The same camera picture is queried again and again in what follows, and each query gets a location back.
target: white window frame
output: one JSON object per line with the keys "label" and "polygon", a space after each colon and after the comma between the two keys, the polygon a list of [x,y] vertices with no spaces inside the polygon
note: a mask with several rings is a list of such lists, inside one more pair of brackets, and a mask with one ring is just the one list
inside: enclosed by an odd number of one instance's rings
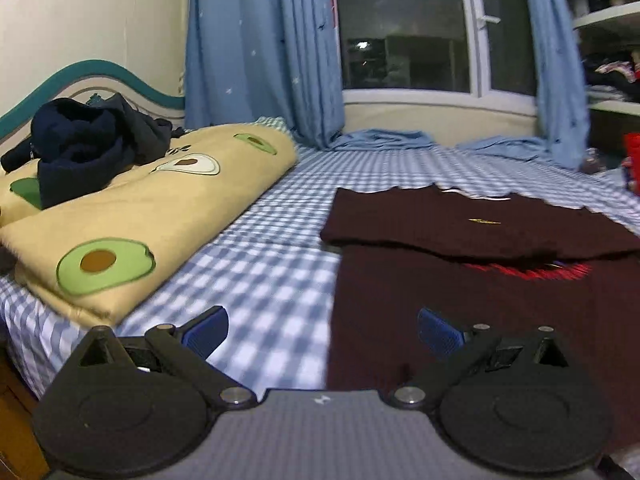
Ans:
{"label": "white window frame", "polygon": [[[485,23],[482,20],[484,17],[483,0],[462,1],[465,9],[466,41],[469,56],[469,93],[394,88],[346,89],[342,91],[344,103],[417,104],[480,108],[535,117],[537,114],[535,98],[491,88],[489,39]],[[338,53],[341,56],[338,16],[335,17],[335,23]]]}

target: dark brown garment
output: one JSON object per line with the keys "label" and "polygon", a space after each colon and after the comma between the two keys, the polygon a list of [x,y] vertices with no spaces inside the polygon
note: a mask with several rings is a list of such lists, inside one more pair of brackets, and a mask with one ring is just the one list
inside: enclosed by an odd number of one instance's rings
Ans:
{"label": "dark brown garment", "polygon": [[338,190],[321,233],[343,248],[327,387],[389,391],[431,362],[422,307],[506,333],[551,325],[612,405],[612,449],[640,442],[640,239],[585,209],[508,198]]}

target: window glass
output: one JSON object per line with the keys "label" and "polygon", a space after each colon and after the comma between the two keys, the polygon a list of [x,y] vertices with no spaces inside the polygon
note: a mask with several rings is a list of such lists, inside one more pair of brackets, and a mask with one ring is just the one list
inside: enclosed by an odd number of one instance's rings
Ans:
{"label": "window glass", "polygon": [[536,69],[527,0],[484,0],[484,13],[500,18],[500,23],[486,23],[492,88],[536,95]]}
{"label": "window glass", "polygon": [[344,87],[470,92],[462,0],[337,0]]}

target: green avocado print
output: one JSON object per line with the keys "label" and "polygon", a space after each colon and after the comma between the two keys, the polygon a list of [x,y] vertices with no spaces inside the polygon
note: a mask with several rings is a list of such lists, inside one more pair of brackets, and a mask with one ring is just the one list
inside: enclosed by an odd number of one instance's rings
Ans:
{"label": "green avocado print", "polygon": [[257,135],[253,134],[235,134],[234,137],[239,140],[244,140],[244,142],[248,142],[255,148],[259,150],[263,150],[264,152],[271,153],[271,155],[277,155],[277,150],[271,146],[266,140],[261,139]]}
{"label": "green avocado print", "polygon": [[82,296],[134,282],[155,266],[154,256],[145,244],[124,238],[100,238],[65,254],[56,276],[67,294]]}
{"label": "green avocado print", "polygon": [[220,173],[220,164],[212,156],[204,153],[192,153],[175,160],[160,164],[154,171],[180,171],[181,173],[193,173],[199,175],[217,175]]}
{"label": "green avocado print", "polygon": [[9,190],[14,192],[17,196],[22,197],[32,206],[42,210],[42,203],[40,202],[40,183],[34,176],[29,178],[21,178],[12,182],[9,186]]}

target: gingham fabric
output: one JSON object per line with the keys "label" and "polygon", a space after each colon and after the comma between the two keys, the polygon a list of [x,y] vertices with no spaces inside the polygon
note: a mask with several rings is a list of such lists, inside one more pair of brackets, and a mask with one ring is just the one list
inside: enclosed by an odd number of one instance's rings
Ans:
{"label": "gingham fabric", "polygon": [[[180,325],[221,304],[230,330],[213,365],[258,396],[268,387],[321,388],[339,255],[318,234],[338,187],[373,192],[435,182],[485,196],[517,192],[587,206],[640,234],[640,200],[597,176],[443,147],[298,152],[297,166],[137,307],[117,335]],[[8,276],[0,278],[0,302],[12,358],[41,396],[84,332]]]}

